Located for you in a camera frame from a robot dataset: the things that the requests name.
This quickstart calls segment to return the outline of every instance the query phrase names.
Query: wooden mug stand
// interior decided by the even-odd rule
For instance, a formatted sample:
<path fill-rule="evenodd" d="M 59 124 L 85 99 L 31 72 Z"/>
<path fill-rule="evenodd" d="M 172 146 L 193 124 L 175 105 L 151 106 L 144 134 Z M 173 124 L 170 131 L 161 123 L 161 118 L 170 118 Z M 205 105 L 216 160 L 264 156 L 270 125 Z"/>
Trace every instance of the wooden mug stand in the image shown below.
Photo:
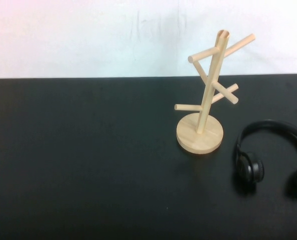
<path fill-rule="evenodd" d="M 193 154 L 208 154 L 217 149 L 223 139 L 224 131 L 220 122 L 209 115 L 211 105 L 223 97 L 231 103 L 236 104 L 239 99 L 232 94 L 239 86 L 233 84 L 225 88 L 218 83 L 223 59 L 245 45 L 255 40 L 251 34 L 231 47 L 227 48 L 230 33 L 220 30 L 217 33 L 215 46 L 205 51 L 201 51 L 188 57 L 205 84 L 204 94 L 201 105 L 175 104 L 177 111 L 197 111 L 184 116 L 177 124 L 176 138 L 178 143 Z M 199 60 L 212 56 L 208 76 L 199 63 Z"/>

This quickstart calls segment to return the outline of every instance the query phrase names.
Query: black table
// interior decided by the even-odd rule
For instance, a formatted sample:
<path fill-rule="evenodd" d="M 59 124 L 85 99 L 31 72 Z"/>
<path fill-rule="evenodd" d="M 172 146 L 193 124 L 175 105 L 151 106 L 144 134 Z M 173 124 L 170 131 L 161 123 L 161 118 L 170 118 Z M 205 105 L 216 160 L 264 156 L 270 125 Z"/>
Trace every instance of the black table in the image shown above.
<path fill-rule="evenodd" d="M 297 239 L 297 149 L 268 131 L 245 139 L 265 177 L 246 187 L 233 147 L 246 124 L 297 125 L 297 74 L 221 76 L 236 105 L 206 155 L 185 152 L 178 121 L 199 77 L 0 79 L 0 238 Z"/>

